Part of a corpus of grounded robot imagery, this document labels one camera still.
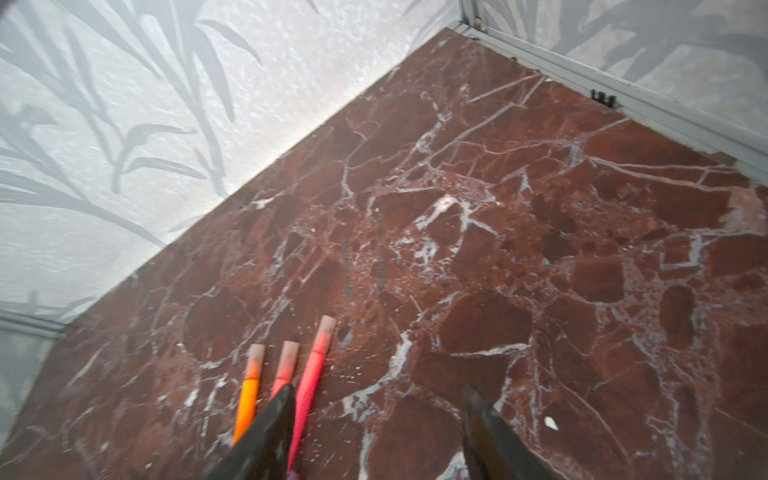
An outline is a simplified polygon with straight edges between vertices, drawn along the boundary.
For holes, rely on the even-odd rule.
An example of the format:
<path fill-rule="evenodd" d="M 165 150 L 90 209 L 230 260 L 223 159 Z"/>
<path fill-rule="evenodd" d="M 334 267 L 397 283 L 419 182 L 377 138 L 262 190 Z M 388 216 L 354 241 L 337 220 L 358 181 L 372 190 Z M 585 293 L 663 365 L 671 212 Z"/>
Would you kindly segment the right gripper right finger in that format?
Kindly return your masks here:
<path fill-rule="evenodd" d="M 463 393 L 462 448 L 472 480 L 555 479 L 493 405 L 471 385 Z"/>

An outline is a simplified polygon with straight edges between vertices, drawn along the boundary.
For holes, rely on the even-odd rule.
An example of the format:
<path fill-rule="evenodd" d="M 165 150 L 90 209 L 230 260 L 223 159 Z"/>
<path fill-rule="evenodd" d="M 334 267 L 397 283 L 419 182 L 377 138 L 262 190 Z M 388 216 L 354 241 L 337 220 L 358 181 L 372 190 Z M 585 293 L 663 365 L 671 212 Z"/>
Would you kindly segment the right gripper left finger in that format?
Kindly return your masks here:
<path fill-rule="evenodd" d="M 209 480 L 287 479 L 296 392 L 283 386 L 232 450 L 204 476 Z"/>

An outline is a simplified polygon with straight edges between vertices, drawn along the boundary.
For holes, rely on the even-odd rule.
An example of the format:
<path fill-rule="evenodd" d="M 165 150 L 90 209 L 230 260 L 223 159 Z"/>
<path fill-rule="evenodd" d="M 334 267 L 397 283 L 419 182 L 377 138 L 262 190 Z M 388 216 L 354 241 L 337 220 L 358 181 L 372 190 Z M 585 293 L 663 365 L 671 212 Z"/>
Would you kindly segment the orange marker pen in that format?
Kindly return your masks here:
<path fill-rule="evenodd" d="M 252 344 L 247 352 L 244 381 L 238 404 L 233 444 L 250 428 L 256 412 L 258 390 L 266 346 Z"/>

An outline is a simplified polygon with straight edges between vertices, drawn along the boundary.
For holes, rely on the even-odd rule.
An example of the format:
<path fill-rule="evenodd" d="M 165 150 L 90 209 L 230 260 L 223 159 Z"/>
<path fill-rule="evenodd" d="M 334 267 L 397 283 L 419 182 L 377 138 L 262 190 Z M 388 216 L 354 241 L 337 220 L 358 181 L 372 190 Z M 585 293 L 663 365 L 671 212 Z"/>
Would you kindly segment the pink marker pen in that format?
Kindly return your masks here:
<path fill-rule="evenodd" d="M 331 344 L 331 337 L 336 325 L 336 319 L 324 315 L 321 318 L 312 350 L 305 365 L 299 386 L 296 392 L 296 412 L 293 429 L 293 437 L 288 458 L 288 479 L 294 479 L 297 474 L 294 464 L 297 457 L 303 431 L 307 424 L 310 408 L 322 375 L 325 359 Z"/>

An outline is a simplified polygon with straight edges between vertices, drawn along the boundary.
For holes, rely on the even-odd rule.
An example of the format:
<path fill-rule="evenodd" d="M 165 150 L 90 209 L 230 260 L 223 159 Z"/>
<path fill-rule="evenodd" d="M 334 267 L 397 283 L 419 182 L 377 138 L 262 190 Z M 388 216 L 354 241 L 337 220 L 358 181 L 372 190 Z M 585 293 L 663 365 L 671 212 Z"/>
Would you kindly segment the red marker pen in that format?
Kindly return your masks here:
<path fill-rule="evenodd" d="M 300 344 L 298 342 L 283 342 L 270 398 L 274 398 L 285 385 L 289 385 L 292 382 L 299 348 Z"/>

